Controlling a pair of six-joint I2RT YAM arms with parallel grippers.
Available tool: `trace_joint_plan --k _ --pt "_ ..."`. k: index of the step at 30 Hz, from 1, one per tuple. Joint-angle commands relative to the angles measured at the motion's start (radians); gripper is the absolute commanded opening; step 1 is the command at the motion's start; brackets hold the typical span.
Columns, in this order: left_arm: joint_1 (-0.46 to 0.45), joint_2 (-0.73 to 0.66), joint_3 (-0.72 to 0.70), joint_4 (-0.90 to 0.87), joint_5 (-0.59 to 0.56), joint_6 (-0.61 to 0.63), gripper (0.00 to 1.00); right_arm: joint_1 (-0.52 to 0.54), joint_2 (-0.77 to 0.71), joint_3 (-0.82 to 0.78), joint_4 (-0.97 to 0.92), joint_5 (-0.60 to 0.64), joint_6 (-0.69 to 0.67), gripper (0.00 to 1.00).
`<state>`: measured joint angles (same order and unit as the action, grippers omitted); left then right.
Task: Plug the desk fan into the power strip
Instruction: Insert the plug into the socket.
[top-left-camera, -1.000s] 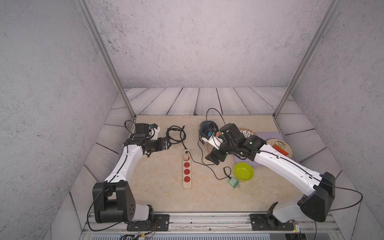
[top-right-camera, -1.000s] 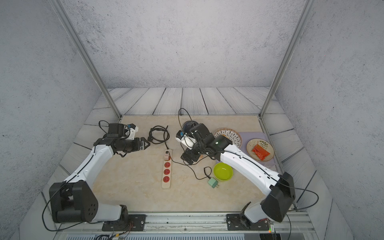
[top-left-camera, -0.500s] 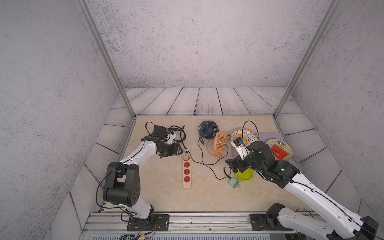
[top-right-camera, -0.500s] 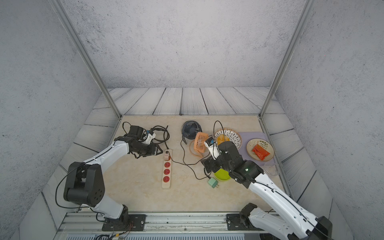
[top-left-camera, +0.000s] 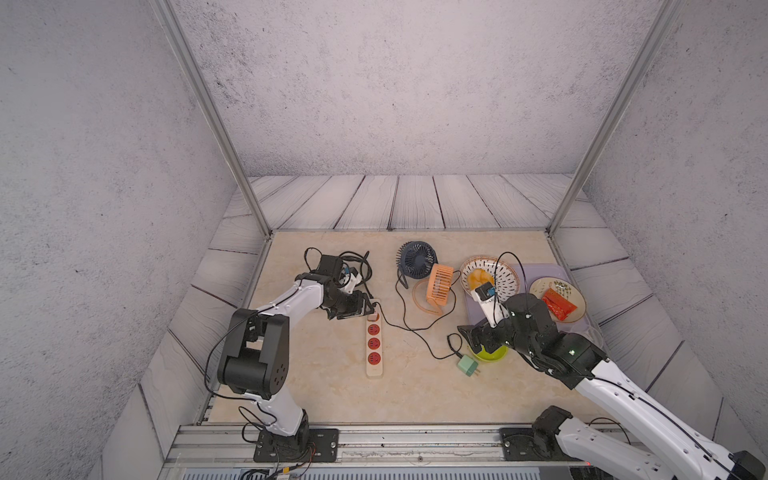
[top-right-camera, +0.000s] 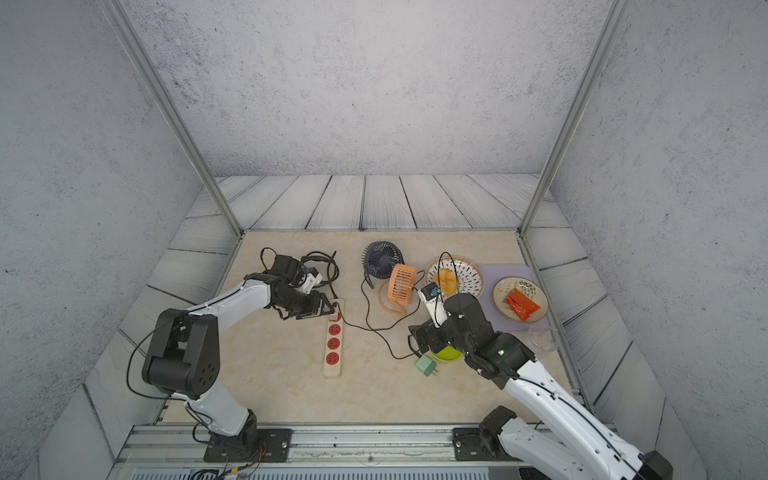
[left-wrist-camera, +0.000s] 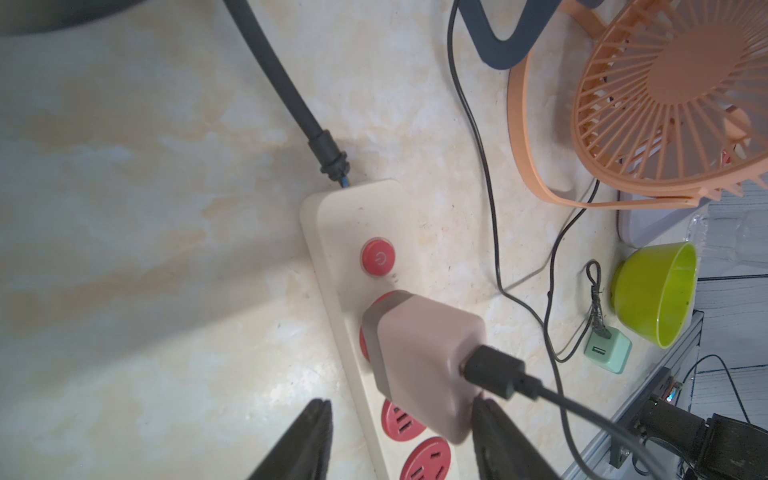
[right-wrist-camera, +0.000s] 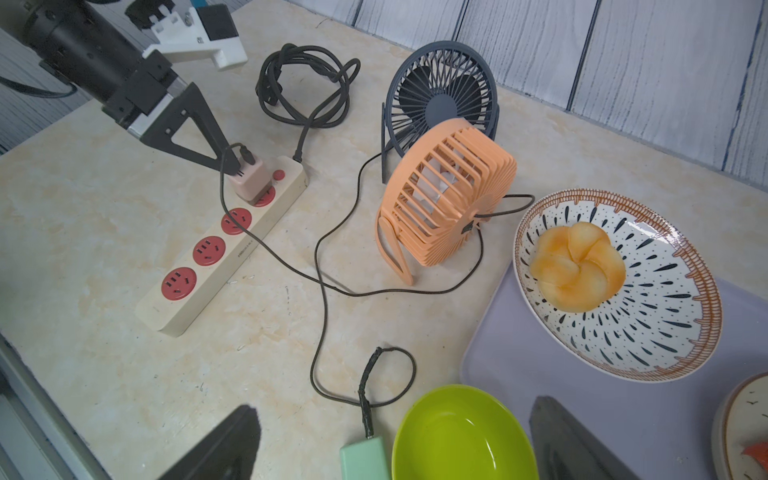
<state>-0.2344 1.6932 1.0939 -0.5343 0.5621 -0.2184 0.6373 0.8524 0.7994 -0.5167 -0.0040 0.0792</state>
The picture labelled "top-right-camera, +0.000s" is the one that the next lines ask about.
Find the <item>orange desk fan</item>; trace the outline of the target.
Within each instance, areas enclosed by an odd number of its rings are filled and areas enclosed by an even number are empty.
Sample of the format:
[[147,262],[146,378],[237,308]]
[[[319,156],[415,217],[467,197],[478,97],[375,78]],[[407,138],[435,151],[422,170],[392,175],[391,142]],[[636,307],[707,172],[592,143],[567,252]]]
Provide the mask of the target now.
[[386,285],[377,294],[379,305],[394,315],[405,315],[411,304],[419,270],[415,267],[396,264]]

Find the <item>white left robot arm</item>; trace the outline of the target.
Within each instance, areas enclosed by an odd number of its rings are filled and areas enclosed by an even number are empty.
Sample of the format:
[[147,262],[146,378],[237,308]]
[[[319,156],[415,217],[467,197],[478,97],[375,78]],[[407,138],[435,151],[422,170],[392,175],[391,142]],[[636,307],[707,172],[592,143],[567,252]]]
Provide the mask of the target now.
[[[220,336],[260,310],[273,310],[280,319],[328,316],[335,294],[326,295],[339,276],[333,256],[311,252],[300,259],[276,254],[270,266],[246,275],[234,288],[187,309],[163,311],[149,343],[141,376],[171,400],[184,403],[190,415],[214,436],[234,439],[255,423],[219,380]],[[325,262],[326,272],[314,267]]]

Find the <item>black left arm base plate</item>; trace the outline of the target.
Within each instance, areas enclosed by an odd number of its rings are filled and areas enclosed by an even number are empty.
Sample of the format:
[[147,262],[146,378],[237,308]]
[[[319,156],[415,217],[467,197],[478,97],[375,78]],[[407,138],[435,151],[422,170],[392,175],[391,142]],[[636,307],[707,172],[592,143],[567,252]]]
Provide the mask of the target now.
[[239,434],[211,433],[203,456],[205,463],[285,463],[288,460],[293,430],[261,428],[256,415],[248,410]]

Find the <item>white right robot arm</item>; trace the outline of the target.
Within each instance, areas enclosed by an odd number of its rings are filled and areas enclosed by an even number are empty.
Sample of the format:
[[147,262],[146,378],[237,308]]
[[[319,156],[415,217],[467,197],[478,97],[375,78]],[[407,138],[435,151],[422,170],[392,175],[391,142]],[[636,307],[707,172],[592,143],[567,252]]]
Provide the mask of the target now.
[[547,437],[507,407],[479,425],[479,441],[495,458],[529,463],[551,479],[670,479],[671,463],[658,451],[641,452],[601,423],[554,379],[534,352],[510,333],[494,330],[479,300],[420,292],[430,318],[410,327],[420,352],[459,351],[481,377],[521,402],[553,435]]

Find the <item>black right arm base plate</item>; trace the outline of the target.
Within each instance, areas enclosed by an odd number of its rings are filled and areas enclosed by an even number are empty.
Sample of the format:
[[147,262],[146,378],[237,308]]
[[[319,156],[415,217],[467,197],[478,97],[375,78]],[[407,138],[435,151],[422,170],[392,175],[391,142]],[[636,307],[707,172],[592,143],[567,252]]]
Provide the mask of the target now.
[[453,428],[454,459],[459,462],[514,460],[514,457],[502,447],[500,435],[502,427],[515,419],[517,419],[515,412],[504,406],[498,406],[477,426]]

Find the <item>white red power strip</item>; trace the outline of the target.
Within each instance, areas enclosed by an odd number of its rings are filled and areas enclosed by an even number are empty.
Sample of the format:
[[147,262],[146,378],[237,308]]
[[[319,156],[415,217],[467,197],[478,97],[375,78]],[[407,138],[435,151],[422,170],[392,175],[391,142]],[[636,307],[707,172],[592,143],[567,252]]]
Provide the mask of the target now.
[[331,305],[338,304],[342,308],[343,316],[337,322],[329,320],[326,316],[326,339],[323,363],[323,375],[326,378],[337,378],[341,376],[343,359],[343,334],[344,334],[344,301],[342,299],[333,300]]

